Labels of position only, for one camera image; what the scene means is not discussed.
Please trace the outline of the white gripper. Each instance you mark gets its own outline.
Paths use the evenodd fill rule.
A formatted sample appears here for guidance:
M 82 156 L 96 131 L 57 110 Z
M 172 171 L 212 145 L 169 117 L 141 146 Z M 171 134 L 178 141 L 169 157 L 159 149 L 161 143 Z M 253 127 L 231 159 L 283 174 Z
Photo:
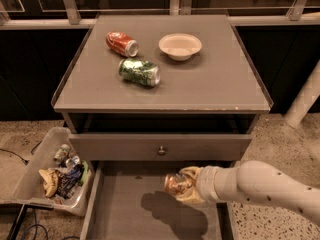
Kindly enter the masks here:
M 204 201 L 208 203 L 218 203 L 220 198 L 215 188 L 215 176 L 218 167 L 206 166 L 197 167 L 189 166 L 182 168 L 179 173 L 188 176 L 196 181 L 196 188 L 191 187 L 184 189 L 176 196 L 180 202 L 187 204 L 201 204 Z

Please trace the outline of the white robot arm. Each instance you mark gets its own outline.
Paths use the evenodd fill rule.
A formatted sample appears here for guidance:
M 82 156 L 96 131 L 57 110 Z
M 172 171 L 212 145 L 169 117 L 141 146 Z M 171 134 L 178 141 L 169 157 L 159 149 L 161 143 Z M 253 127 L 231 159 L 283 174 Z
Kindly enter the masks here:
M 278 168 L 247 161 L 238 167 L 185 167 L 186 180 L 176 184 L 176 199 L 186 203 L 225 203 L 280 207 L 320 225 L 320 190 L 305 185 Z

